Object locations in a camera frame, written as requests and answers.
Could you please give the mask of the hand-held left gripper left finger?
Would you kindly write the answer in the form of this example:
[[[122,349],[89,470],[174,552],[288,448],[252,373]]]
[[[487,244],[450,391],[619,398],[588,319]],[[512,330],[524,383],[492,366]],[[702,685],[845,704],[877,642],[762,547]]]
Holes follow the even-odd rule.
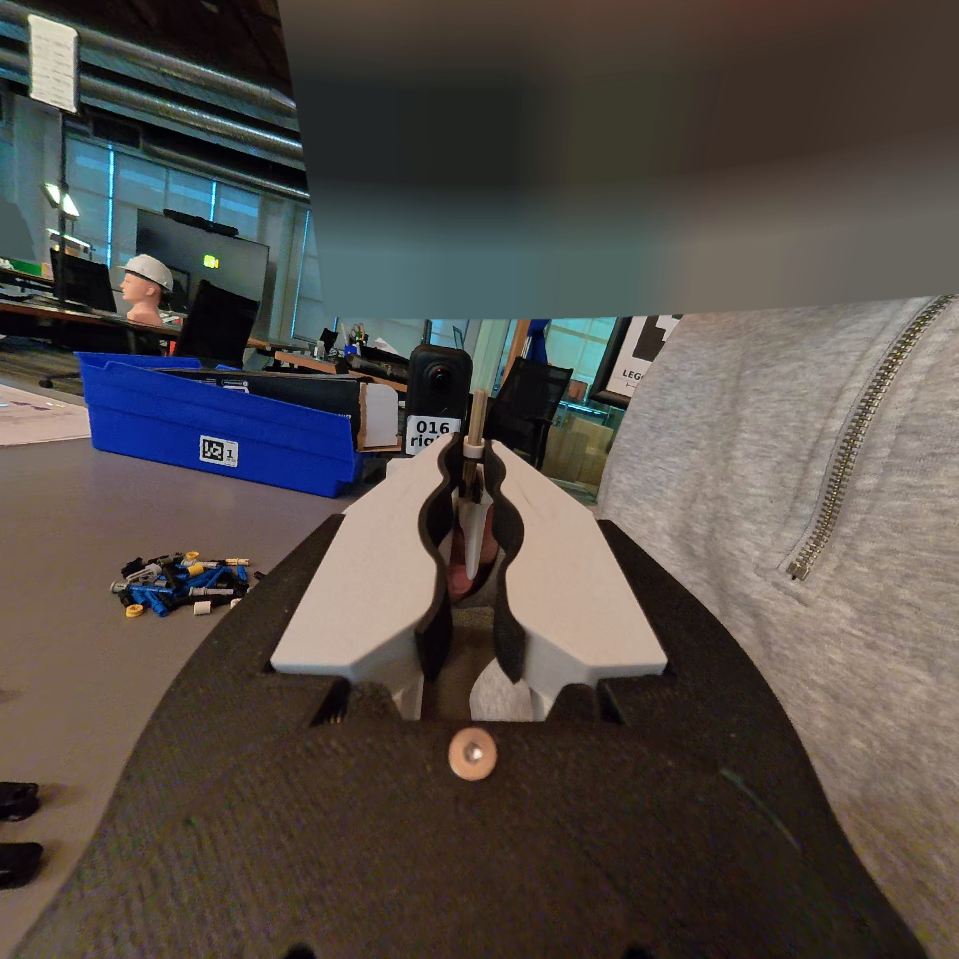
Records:
[[[455,510],[439,438],[348,507],[270,665],[386,687],[401,717],[421,715],[424,673],[416,634],[447,598]]]

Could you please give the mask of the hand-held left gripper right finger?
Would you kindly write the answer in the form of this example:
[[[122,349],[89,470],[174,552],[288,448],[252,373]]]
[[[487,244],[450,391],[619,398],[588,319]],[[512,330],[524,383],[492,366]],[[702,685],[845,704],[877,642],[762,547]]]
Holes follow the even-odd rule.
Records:
[[[593,513],[497,441],[484,467],[502,558],[481,718],[543,720],[568,686],[661,675],[665,651]]]

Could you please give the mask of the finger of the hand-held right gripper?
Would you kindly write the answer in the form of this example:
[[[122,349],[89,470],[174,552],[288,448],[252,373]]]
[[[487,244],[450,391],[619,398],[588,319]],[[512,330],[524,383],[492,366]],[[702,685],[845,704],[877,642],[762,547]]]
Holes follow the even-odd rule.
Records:
[[[464,565],[472,581],[480,567],[486,518],[491,507],[491,496],[482,490],[477,496],[468,494],[458,500],[458,520],[463,534]]]

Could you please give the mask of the brown lego axle assembly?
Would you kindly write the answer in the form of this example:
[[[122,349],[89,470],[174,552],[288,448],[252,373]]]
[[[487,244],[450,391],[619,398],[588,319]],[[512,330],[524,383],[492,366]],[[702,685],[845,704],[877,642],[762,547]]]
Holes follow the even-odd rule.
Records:
[[[487,402],[488,392],[486,390],[476,390],[473,395],[467,434],[462,442],[463,461],[460,494],[461,498],[476,504],[481,503],[485,486],[482,464],[485,454],[483,431]]]

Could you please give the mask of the pile of lego pins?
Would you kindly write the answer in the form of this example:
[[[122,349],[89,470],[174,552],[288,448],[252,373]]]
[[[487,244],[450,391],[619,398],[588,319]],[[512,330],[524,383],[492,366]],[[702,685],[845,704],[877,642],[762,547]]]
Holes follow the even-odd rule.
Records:
[[[249,568],[246,558],[203,560],[196,551],[137,557],[120,571],[110,592],[127,618],[151,611],[167,617],[181,608],[205,616],[220,607],[235,607],[266,575]]]

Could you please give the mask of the black mesh chair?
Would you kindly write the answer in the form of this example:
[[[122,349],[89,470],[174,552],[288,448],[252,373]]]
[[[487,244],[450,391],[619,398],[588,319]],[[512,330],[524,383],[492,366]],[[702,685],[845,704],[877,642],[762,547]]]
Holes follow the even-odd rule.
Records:
[[[199,360],[205,366],[243,368],[258,309],[257,300],[200,280],[173,354]]]
[[[571,368],[517,358],[487,405],[484,438],[522,452],[541,471],[548,431],[571,375]]]

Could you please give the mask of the black cardboard box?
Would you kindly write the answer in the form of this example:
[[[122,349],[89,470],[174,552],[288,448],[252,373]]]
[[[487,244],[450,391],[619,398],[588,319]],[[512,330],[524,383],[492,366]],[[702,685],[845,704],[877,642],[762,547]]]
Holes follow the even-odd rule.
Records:
[[[174,377],[347,416],[359,452],[401,446],[398,393],[390,386],[350,375],[232,369],[170,369]]]

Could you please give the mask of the person's grey zip sweatshirt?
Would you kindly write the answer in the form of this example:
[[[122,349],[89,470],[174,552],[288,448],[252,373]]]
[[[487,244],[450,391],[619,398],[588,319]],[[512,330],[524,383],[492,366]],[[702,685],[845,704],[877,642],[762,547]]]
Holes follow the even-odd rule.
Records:
[[[686,315],[600,512],[744,647],[932,957],[958,946],[958,305]]]

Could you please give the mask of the framed black white poster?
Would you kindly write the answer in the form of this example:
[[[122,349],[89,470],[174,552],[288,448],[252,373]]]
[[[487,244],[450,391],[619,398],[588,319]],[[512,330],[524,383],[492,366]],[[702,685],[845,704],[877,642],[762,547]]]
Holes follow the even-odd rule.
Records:
[[[624,410],[681,318],[682,315],[617,318],[589,400]]]

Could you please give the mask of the blue storage bin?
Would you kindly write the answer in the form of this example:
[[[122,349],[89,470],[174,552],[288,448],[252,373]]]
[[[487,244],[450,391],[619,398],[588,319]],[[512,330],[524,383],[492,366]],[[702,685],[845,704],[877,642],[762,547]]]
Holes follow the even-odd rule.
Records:
[[[322,497],[359,480],[358,413],[216,386],[198,361],[77,352],[91,441],[104,452]]]

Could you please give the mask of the large black monitor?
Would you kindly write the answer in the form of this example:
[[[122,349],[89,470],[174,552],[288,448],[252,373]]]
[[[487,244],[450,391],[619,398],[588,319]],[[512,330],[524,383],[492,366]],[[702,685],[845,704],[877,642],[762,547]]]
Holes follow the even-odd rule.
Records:
[[[177,313],[189,311],[202,280],[257,303],[263,299],[269,246],[140,209],[136,252],[160,260],[171,270],[174,290],[169,302]]]

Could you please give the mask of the mannequin head with hard hat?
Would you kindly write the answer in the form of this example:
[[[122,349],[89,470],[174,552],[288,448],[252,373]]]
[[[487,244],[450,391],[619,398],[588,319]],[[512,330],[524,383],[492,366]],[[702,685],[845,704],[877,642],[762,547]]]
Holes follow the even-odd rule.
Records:
[[[150,328],[162,328],[160,303],[173,291],[171,270],[149,254],[138,254],[126,262],[121,294],[129,305],[126,319]]]

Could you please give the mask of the printed paper sheet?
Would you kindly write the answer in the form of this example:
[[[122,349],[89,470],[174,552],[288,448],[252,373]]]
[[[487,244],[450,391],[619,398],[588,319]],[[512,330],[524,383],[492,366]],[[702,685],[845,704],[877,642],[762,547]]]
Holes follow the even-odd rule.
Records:
[[[85,406],[1,386],[3,448],[88,439],[90,436],[91,428]]]

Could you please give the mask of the white sign on pole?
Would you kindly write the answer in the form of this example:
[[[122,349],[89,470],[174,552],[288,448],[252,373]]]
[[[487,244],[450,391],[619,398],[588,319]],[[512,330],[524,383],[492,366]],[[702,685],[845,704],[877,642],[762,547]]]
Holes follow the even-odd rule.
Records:
[[[27,16],[30,98],[68,114],[79,101],[78,31],[38,14]]]

